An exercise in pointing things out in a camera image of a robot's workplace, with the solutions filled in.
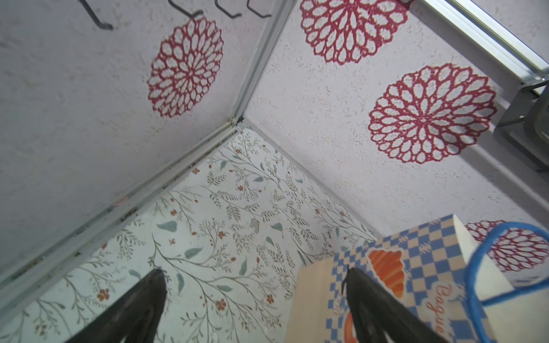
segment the black wire hook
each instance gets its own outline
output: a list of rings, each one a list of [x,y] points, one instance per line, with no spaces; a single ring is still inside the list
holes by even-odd
[[[242,16],[242,13],[231,14],[231,13],[227,12],[227,11],[225,10],[225,8],[219,6],[217,0],[215,0],[215,6],[216,6],[218,9],[220,9],[223,13],[225,13],[225,14],[226,14],[229,18],[231,18],[231,19],[238,18],[239,16]]]
[[[84,9],[88,13],[88,15],[92,18],[93,22],[97,25],[98,28],[103,30],[112,30],[113,26],[109,23],[103,23],[97,18],[96,14],[93,12],[93,9],[88,5],[86,0],[78,0],[84,6]]]
[[[186,15],[187,17],[189,17],[191,19],[193,19],[197,15],[204,14],[204,12],[201,9],[195,11],[194,13],[189,13],[189,12],[185,11],[184,9],[182,9],[181,7],[179,7],[178,5],[174,4],[172,0],[168,0],[168,3],[170,5],[172,5],[173,8],[177,9],[179,12],[183,13],[184,15]]]
[[[246,2],[246,7],[248,7],[249,10],[251,10],[255,15],[257,15],[260,18],[264,19],[264,18],[269,18],[270,16],[272,16],[272,14],[261,14],[258,11],[256,11],[255,9],[253,9],[252,7],[250,7],[250,0],[248,0],[248,2]]]

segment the blue handle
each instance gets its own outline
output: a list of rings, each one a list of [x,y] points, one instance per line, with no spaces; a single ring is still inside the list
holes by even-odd
[[[488,252],[488,250],[490,250],[490,248],[492,248],[492,245],[501,236],[501,234],[511,228],[530,230],[549,241],[549,232],[543,229],[540,229],[537,226],[533,226],[526,223],[516,223],[516,222],[501,223],[496,227],[494,227],[488,233],[484,241],[480,243],[480,245],[477,247],[477,249],[473,253],[471,260],[469,261],[469,265],[465,270],[465,290],[467,292],[467,297],[468,297],[467,306],[469,307],[471,321],[473,322],[473,327],[475,328],[475,331],[477,332],[477,335],[479,336],[479,339],[482,343],[490,343],[491,339],[486,334],[486,330],[484,329],[482,321],[480,320],[482,308],[480,305],[480,301],[475,293],[475,283],[477,282],[477,274],[480,268],[480,263],[484,258],[484,255]],[[519,295],[531,293],[533,291],[537,291],[537,290],[546,288],[548,286],[549,286],[549,278],[535,285],[521,287],[509,293],[505,293],[505,294],[493,297],[491,299],[485,300],[482,304],[485,306],[495,305],[497,303],[513,299]]]

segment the red floral pattern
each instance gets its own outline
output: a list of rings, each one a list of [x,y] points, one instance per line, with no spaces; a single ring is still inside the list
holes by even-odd
[[[190,111],[208,92],[223,57],[221,30],[214,21],[190,20],[161,42],[147,81],[149,100],[160,116]]]
[[[341,65],[374,55],[408,20],[411,0],[303,0],[301,27],[315,55]]]
[[[477,142],[496,112],[488,78],[450,63],[390,85],[370,112],[371,139],[392,159],[440,161]]]
[[[477,241],[483,241],[499,221],[468,223],[467,229]],[[549,243],[532,231],[512,228],[502,235],[488,252],[502,272],[530,269],[543,263],[549,256]]]

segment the white textured wall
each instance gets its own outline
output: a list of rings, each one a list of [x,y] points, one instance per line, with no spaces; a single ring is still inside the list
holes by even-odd
[[[160,42],[187,23],[166,0],[9,0],[0,12],[0,271],[119,200],[228,118],[266,21],[245,0],[176,1],[203,9],[224,40],[209,92],[160,117],[146,83]],[[257,0],[268,12],[272,1]]]
[[[369,113],[387,87],[407,73],[453,63],[489,76],[489,86],[497,93],[493,101],[498,112],[492,122],[515,95],[516,80],[417,1],[407,13],[408,21],[375,55],[358,63],[326,63],[305,41],[300,3],[246,119],[383,234],[448,213],[456,213],[464,223],[506,220],[548,226],[547,202],[534,200],[548,194],[547,185],[502,149],[489,130],[459,155],[423,164],[389,158],[371,140]],[[500,162],[488,162],[486,151],[526,177],[538,194],[513,184],[502,174]]]
[[[549,60],[549,1],[473,0],[518,39]]]

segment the blue checkered pattern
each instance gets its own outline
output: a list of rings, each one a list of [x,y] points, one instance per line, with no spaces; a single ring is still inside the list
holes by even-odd
[[[334,257],[332,268],[332,282],[330,291],[333,298],[328,301],[328,308],[332,317],[326,320],[325,342],[342,342],[343,325],[349,307],[346,298],[341,297],[341,281],[345,278],[347,268],[357,267],[365,271],[374,280],[379,279],[368,262],[370,250],[385,250],[402,252],[401,261],[404,264],[405,296],[398,299],[410,312],[431,327],[430,319],[425,317],[422,301],[428,297],[428,291],[433,283],[441,281],[453,281],[458,287],[464,287],[465,262],[461,256],[453,215],[429,222],[418,227],[405,230],[399,234],[384,237],[367,247],[357,247]],[[455,300],[461,303],[459,311],[461,315],[450,316],[450,326],[453,329],[454,343],[478,342],[474,328],[469,320],[469,314],[465,304],[466,297]]]

